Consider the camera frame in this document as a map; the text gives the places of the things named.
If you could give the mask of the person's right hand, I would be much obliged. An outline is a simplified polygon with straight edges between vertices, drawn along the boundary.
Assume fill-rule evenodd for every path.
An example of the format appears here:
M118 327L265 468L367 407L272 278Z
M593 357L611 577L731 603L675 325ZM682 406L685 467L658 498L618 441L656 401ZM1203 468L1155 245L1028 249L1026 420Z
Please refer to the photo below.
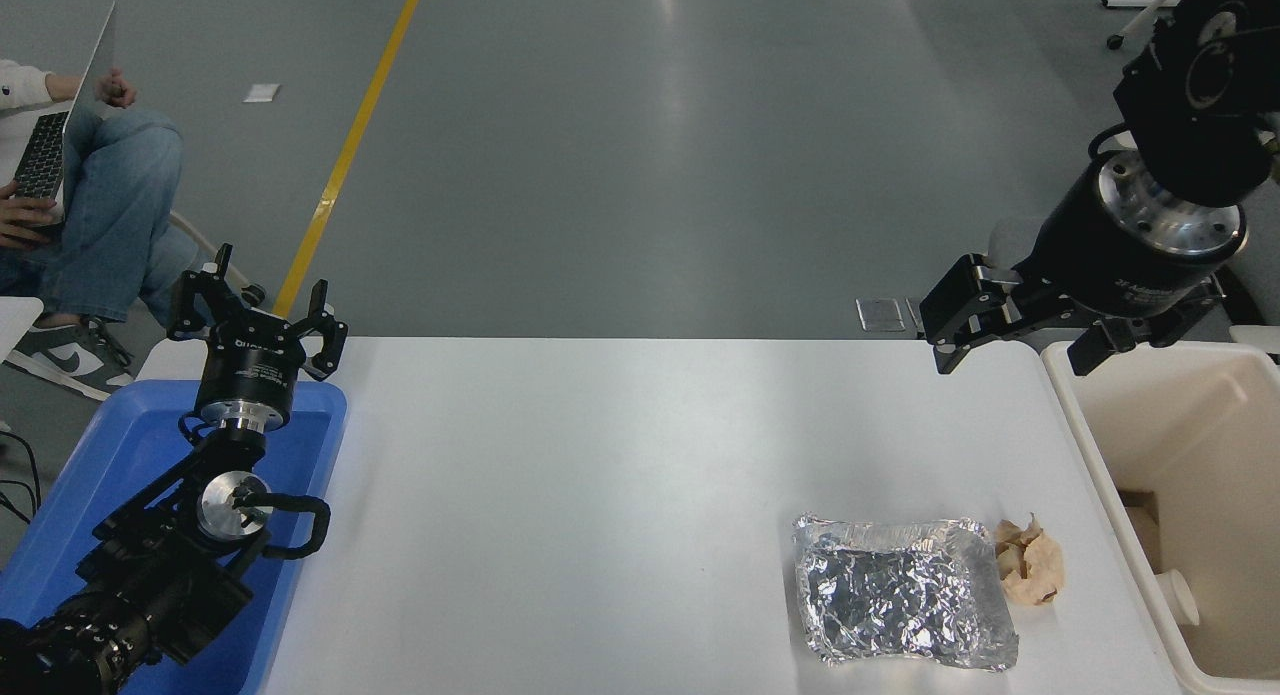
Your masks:
M1 248L38 250L51 243L44 227L54 225L55 198L18 197L17 180L1 188Z

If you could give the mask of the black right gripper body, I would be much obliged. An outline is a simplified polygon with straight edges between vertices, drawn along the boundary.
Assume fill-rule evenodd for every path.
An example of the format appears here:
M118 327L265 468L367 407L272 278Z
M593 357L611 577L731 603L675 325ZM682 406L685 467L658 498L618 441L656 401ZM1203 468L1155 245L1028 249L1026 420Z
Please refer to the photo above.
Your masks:
M1236 206L1176 197L1147 168L1088 168L1041 227L1020 275L1101 315L1151 317L1236 250Z

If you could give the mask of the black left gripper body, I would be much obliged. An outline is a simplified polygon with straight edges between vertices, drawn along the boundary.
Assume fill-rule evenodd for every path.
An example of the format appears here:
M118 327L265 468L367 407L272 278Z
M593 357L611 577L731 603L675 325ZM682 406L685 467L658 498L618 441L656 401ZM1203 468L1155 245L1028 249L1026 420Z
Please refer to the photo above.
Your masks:
M287 329L288 323L282 317L257 308L246 308L219 323L207 340L197 407L252 402L291 408L305 349Z

